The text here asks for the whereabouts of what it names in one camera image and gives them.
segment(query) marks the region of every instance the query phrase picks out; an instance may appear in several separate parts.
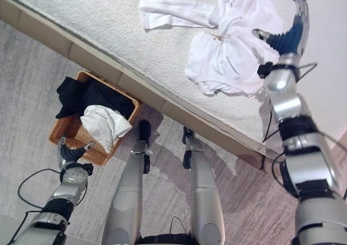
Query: black foot pad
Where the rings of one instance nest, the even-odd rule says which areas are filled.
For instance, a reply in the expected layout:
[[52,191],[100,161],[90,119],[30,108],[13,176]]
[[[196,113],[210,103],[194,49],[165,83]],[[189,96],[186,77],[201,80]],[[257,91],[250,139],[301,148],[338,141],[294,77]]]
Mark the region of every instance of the black foot pad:
[[191,160],[191,150],[187,150],[184,153],[184,158],[183,158],[183,167],[185,169],[190,169],[190,160]]
[[185,145],[187,142],[185,141],[186,137],[193,137],[194,131],[190,130],[189,128],[183,127],[183,137],[182,137],[182,143]]
[[145,154],[144,160],[145,160],[145,167],[143,168],[143,174],[146,175],[150,172],[150,168],[151,168],[150,156],[148,154]]
[[147,120],[141,120],[139,123],[140,140],[146,140],[147,147],[150,146],[151,124]]

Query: textured bedspread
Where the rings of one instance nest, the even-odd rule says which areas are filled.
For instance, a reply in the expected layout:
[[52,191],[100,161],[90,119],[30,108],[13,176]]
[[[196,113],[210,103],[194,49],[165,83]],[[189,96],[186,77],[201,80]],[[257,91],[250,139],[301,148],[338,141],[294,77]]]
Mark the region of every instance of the textured bedspread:
[[[145,31],[139,0],[17,0],[67,31],[131,68],[161,92],[221,130],[233,128],[254,143],[264,136],[268,100],[262,92],[247,98],[219,93],[203,95],[184,74],[193,36],[208,28],[173,27]],[[216,0],[196,0],[214,4]],[[335,138],[347,130],[347,11],[345,0],[307,0],[310,36],[302,64],[317,61],[316,70],[298,88],[318,127]],[[291,0],[272,0],[285,29],[295,13]],[[266,145],[280,149],[279,137]]]

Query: laundry basket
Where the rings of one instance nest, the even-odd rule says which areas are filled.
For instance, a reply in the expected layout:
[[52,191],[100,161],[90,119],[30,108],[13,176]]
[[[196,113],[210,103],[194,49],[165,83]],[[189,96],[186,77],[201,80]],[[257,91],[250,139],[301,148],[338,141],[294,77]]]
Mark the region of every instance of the laundry basket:
[[[126,94],[124,91],[114,87],[112,84],[89,72],[81,70],[78,72],[76,76],[76,80],[82,82],[87,81],[89,78],[93,78],[103,83],[104,85],[115,90],[116,92],[119,92],[120,94],[126,96],[132,101],[132,103],[134,104],[134,110],[130,115],[128,121],[131,125],[133,125],[135,117],[139,113],[142,103],[139,100]],[[66,144],[69,148],[80,148],[94,140],[89,135],[88,131],[82,126],[82,122],[78,115],[72,115],[62,119],[58,119],[55,123],[54,128],[52,129],[52,132],[50,133],[49,141],[51,141],[54,144],[57,144],[63,134],[65,134],[66,136]],[[118,138],[114,142],[113,149],[110,153],[106,153],[104,148],[97,142],[96,145],[94,145],[83,155],[83,158],[89,160],[90,162],[96,165],[105,165],[107,161],[109,161],[111,157],[114,155],[122,139],[123,138]]]

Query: wire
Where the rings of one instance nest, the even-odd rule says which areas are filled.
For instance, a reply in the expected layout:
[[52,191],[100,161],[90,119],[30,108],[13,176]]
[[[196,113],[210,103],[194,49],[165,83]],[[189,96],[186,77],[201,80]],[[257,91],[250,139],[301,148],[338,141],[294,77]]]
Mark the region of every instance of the wire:
[[277,183],[279,183],[280,185],[283,186],[283,184],[277,179],[276,175],[275,175],[275,170],[274,170],[274,166],[275,166],[275,163],[276,161],[284,155],[284,152],[282,154],[279,154],[278,156],[276,156],[276,158],[274,160],[272,160],[272,165],[271,165],[271,172],[272,172],[272,175],[273,177],[275,178],[275,180],[277,181]]
[[86,184],[86,190],[85,193],[82,196],[82,199],[80,199],[80,201],[77,203],[76,207],[83,201],[83,199],[85,198],[86,194],[87,194],[87,189],[88,189],[88,183]]
[[279,132],[279,130],[276,130],[276,131],[272,132],[267,138],[264,138],[263,142],[267,141],[270,137],[275,135],[277,132]]
[[171,234],[171,230],[172,230],[172,221],[174,220],[174,218],[176,218],[176,219],[178,219],[179,220],[179,222],[181,223],[181,225],[182,225],[182,227],[183,227],[183,229],[184,229],[184,232],[188,235],[188,233],[187,233],[187,231],[186,231],[186,229],[185,229],[185,227],[184,227],[184,225],[183,225],[183,223],[182,223],[182,221],[181,221],[181,219],[180,218],[178,218],[178,217],[176,217],[176,216],[174,216],[172,219],[171,219],[171,225],[170,225],[170,231],[169,231],[169,234]]
[[30,179],[31,177],[33,177],[34,175],[36,175],[36,174],[38,174],[38,173],[41,173],[41,172],[43,172],[43,171],[52,171],[52,172],[55,172],[55,173],[60,173],[60,172],[55,171],[55,170],[53,170],[53,169],[51,169],[51,168],[46,168],[46,169],[39,170],[39,171],[33,173],[31,176],[27,177],[27,178],[19,185],[18,190],[17,190],[17,194],[18,194],[19,198],[20,198],[24,203],[27,203],[27,204],[31,205],[32,207],[35,207],[35,208],[38,208],[38,209],[43,209],[43,207],[38,206],[38,205],[33,204],[33,203],[30,203],[30,202],[28,202],[26,199],[24,199],[23,196],[21,195],[21,188],[22,188],[22,185],[23,185],[27,180],[29,180],[29,179]]
[[267,130],[263,139],[263,142],[265,142],[265,140],[267,139],[267,135],[269,134],[269,130],[270,130],[270,124],[271,124],[271,120],[272,120],[272,111],[270,108],[270,118],[269,118],[269,124],[267,125]]
[[311,68],[308,69],[308,70],[299,78],[299,81],[300,81],[303,77],[305,77],[310,71],[312,71],[313,69],[315,69],[317,65],[318,65],[318,63],[312,62],[312,63],[309,63],[309,64],[307,64],[307,65],[300,66],[299,69],[306,68],[306,67],[309,67],[309,66],[311,66]]
[[13,236],[12,236],[10,242],[7,243],[7,245],[11,245],[12,243],[15,242],[15,238],[16,238],[18,232],[21,230],[21,228],[22,228],[22,226],[23,226],[25,220],[26,220],[27,217],[28,217],[28,214],[31,213],[31,212],[40,212],[40,211],[26,211],[26,212],[25,212],[25,216],[24,216],[24,218],[23,218],[21,224],[19,225],[19,227],[17,228],[16,232],[13,234]]
[[[46,169],[39,170],[39,171],[33,173],[32,175],[30,175],[29,177],[27,177],[27,178],[19,185],[18,190],[17,190],[18,197],[19,197],[24,203],[27,203],[27,204],[31,205],[32,207],[35,207],[35,208],[38,208],[38,209],[43,209],[43,207],[38,206],[38,205],[33,204],[33,203],[30,203],[28,200],[24,199],[23,196],[21,195],[21,188],[22,188],[23,184],[24,184],[27,180],[29,180],[29,179],[30,179],[31,177],[33,177],[34,175],[36,175],[36,174],[38,174],[38,173],[41,173],[41,172],[43,172],[43,171],[52,171],[52,172],[55,172],[55,173],[60,173],[60,172],[55,171],[55,170],[53,170],[53,169],[51,169],[51,168],[46,168]],[[85,193],[84,193],[83,196],[82,196],[82,199],[80,199],[80,201],[77,203],[76,206],[78,206],[78,205],[83,201],[83,199],[85,198],[85,196],[86,196],[86,194],[87,194],[87,189],[88,189],[88,183],[87,183],[87,185],[86,185],[86,190],[85,190]]]
[[[322,131],[319,131],[319,133],[322,134],[323,136],[325,136],[326,138],[328,138],[329,140],[331,140],[332,142],[334,142],[336,145],[338,145],[347,154],[347,147],[342,145],[339,141],[337,141],[335,138],[329,136],[328,134],[326,134]],[[346,199],[347,199],[347,188],[345,190],[345,194],[343,195],[343,200],[346,201]]]

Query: white cloth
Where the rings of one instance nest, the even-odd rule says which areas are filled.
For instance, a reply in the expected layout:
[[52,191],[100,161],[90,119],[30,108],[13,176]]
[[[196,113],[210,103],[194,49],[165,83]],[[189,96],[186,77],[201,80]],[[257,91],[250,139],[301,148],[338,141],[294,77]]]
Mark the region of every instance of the white cloth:
[[123,137],[131,124],[118,112],[101,105],[90,105],[81,116],[83,127],[98,141],[107,153],[117,138]]
[[282,31],[282,19],[270,0],[218,0],[215,6],[190,0],[140,0],[139,9],[145,29],[165,24],[217,28],[195,35],[185,69],[204,94],[254,94],[263,84],[256,73],[259,64],[278,60],[275,50],[252,35],[255,28]]

